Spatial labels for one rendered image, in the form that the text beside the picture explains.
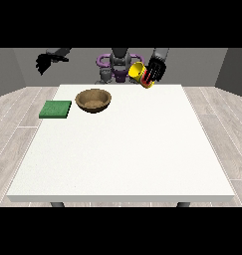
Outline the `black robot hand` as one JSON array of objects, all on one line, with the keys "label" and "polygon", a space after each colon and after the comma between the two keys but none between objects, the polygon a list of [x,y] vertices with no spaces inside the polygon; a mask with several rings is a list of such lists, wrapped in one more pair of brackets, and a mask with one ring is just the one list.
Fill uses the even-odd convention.
[{"label": "black robot hand", "polygon": [[146,66],[146,74],[144,80],[147,83],[160,81],[166,70],[166,65],[162,59],[157,57],[150,58]]},{"label": "black robot hand", "polygon": [[43,75],[51,66],[52,62],[68,62],[69,59],[63,56],[53,54],[40,54],[36,60],[36,68],[40,75]]}]

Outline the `yellow cup with melon print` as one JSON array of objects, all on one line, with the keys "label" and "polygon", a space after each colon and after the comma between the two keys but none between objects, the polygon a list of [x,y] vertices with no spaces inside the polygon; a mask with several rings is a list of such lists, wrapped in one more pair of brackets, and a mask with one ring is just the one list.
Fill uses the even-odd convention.
[{"label": "yellow cup with melon print", "polygon": [[128,75],[132,80],[138,82],[144,88],[148,89],[154,85],[154,82],[153,81],[150,81],[149,83],[146,82],[146,79],[144,78],[146,73],[147,69],[143,62],[135,62],[130,66],[128,70]]}]

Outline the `green square pad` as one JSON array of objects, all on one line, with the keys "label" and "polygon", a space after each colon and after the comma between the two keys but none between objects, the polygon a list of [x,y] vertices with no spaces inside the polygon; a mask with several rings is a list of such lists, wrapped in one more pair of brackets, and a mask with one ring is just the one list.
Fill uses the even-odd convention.
[{"label": "green square pad", "polygon": [[65,119],[68,116],[71,101],[46,101],[39,113],[40,119]]}]

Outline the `brown wooden bowl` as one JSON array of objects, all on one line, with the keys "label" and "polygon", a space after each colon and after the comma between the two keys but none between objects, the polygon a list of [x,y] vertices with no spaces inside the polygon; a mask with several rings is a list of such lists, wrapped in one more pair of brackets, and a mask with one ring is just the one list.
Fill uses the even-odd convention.
[{"label": "brown wooden bowl", "polygon": [[112,100],[112,95],[106,90],[89,89],[77,94],[75,101],[78,107],[90,114],[105,110]]}]

